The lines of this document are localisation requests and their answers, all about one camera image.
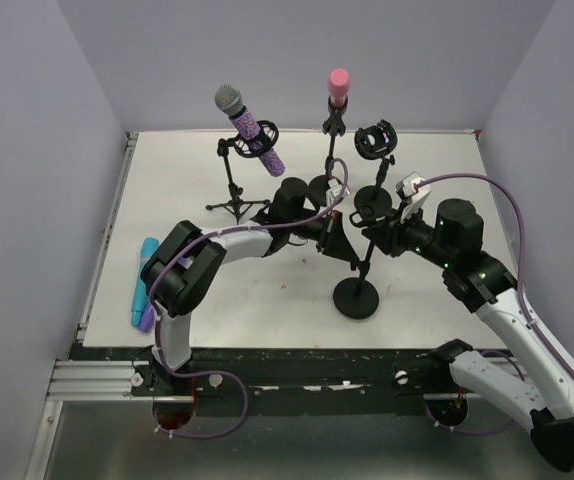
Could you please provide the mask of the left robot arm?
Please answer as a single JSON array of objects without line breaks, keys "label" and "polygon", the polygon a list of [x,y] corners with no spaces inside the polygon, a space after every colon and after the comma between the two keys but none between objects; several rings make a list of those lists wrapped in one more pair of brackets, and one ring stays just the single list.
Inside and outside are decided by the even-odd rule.
[{"label": "left robot arm", "polygon": [[313,241],[320,254],[358,267],[342,213],[334,205],[307,209],[305,203],[312,200],[307,183],[290,177],[269,205],[245,223],[220,230],[188,220],[178,223],[142,267],[140,279],[153,309],[152,355],[160,364],[154,382],[164,393],[176,395],[188,385],[184,365],[191,358],[191,316],[222,266],[269,257],[297,236]]}]

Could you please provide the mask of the pink microphone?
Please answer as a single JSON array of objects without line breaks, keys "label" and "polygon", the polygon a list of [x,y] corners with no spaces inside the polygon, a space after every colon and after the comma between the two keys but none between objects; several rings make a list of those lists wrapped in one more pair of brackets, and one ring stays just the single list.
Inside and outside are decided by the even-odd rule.
[{"label": "pink microphone", "polygon": [[350,87],[351,77],[347,70],[336,68],[331,72],[327,88],[329,100],[334,108],[339,109],[345,105]]}]

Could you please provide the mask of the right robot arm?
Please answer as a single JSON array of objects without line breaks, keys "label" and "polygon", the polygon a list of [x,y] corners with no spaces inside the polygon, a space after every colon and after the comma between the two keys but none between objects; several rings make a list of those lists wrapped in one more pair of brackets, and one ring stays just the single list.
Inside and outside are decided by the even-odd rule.
[{"label": "right robot arm", "polygon": [[459,385],[477,393],[519,424],[553,468],[570,472],[574,360],[520,300],[516,278],[483,250],[483,229],[470,202],[447,199],[438,205],[433,226],[421,212],[404,219],[394,210],[362,233],[391,257],[410,251],[440,267],[447,291],[502,340],[530,378],[523,382],[466,347],[431,362],[429,384],[441,392]]}]

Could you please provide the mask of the plain purple microphone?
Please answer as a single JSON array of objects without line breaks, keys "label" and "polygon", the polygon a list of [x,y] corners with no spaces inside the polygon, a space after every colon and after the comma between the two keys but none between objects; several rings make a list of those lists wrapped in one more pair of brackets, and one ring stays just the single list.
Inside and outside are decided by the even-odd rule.
[{"label": "plain purple microphone", "polygon": [[140,255],[139,268],[130,309],[131,325],[141,333],[151,332],[155,323],[154,310],[148,300],[146,286],[140,278],[141,271],[149,258],[150,255],[147,253],[142,253]]}]

